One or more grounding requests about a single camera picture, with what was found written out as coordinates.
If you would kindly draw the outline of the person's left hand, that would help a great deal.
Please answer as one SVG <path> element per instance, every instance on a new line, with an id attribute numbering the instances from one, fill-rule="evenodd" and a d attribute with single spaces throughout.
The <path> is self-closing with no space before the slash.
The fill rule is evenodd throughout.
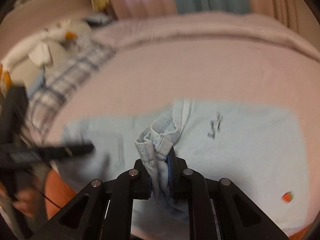
<path id="1" fill-rule="evenodd" d="M 17 200 L 13 202 L 13 207 L 29 218 L 35 218 L 39 209 L 38 185 L 39 179 L 34 177 L 29 187 L 16 193 Z"/>

